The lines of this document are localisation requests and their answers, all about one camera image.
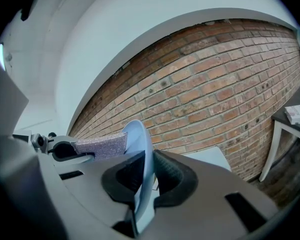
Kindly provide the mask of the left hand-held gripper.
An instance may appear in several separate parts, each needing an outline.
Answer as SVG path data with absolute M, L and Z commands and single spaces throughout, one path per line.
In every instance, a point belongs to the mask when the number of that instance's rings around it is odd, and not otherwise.
M 67 136 L 58 135 L 48 139 L 46 136 L 39 133 L 32 133 L 31 130 L 15 130 L 12 134 L 14 139 L 25 141 L 29 146 L 35 149 L 36 152 L 42 152 L 44 154 L 49 154 L 54 151 L 54 148 L 61 143 L 76 142 L 78 139 Z M 94 160 L 92 154 L 74 154 L 66 155 L 65 157 L 59 158 L 56 153 L 52 153 L 53 164 L 54 165 L 75 165 L 86 162 L 91 162 Z

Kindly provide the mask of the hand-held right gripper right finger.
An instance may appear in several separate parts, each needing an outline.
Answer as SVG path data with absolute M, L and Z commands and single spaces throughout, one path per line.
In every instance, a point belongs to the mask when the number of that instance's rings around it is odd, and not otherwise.
M 139 240 L 236 240 L 278 211 L 258 188 L 217 165 L 155 150 L 159 196 Z

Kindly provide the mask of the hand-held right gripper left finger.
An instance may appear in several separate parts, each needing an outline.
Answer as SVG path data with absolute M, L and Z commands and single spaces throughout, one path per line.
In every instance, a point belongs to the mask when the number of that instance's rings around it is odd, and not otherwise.
M 59 162 L 55 169 L 65 187 L 95 218 L 123 235 L 136 238 L 136 194 L 143 183 L 145 151 L 105 160 Z

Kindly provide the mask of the grey glittery sponge cloth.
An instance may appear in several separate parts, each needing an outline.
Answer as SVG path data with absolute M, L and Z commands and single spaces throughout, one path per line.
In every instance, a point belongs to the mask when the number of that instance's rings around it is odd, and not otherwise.
M 126 151 L 128 134 L 115 134 L 71 141 L 70 144 L 78 155 L 91 155 L 94 161 L 107 160 L 122 156 Z

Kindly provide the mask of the blue large plate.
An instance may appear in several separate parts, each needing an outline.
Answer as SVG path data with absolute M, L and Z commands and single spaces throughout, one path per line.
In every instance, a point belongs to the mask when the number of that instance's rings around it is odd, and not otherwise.
M 136 208 L 134 209 L 136 232 L 142 233 L 154 217 L 154 199 L 152 198 L 155 182 L 153 144 L 149 131 L 137 119 L 130 121 L 122 130 L 127 133 L 126 151 L 144 151 L 144 167 L 141 170 L 141 185 L 134 196 Z

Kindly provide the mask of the ceiling tube light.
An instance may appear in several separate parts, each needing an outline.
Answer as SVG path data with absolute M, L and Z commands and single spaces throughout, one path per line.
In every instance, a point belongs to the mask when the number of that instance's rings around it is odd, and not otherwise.
M 4 46 L 0 43 L 0 66 L 5 71 L 5 60 L 4 60 Z

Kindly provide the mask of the white cardboard box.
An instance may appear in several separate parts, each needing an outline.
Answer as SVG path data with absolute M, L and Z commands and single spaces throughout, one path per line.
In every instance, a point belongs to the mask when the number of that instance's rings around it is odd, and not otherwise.
M 300 105 L 286 106 L 284 113 L 291 125 L 300 125 Z

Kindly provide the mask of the dark table with white frame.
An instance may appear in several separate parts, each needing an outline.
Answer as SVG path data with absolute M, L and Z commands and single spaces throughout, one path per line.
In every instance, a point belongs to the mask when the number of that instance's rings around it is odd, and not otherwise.
M 297 106 L 297 105 L 300 105 L 300 87 L 292 95 L 292 97 L 278 111 L 276 111 L 271 116 L 271 119 L 274 121 L 274 130 L 273 130 L 272 142 L 267 156 L 267 160 L 263 167 L 262 173 L 258 179 L 260 182 L 265 180 L 272 167 L 272 164 L 275 160 L 275 156 L 279 148 L 282 131 L 284 130 L 300 139 L 300 124 L 296 124 L 296 125 L 290 124 L 284 112 L 285 107 Z

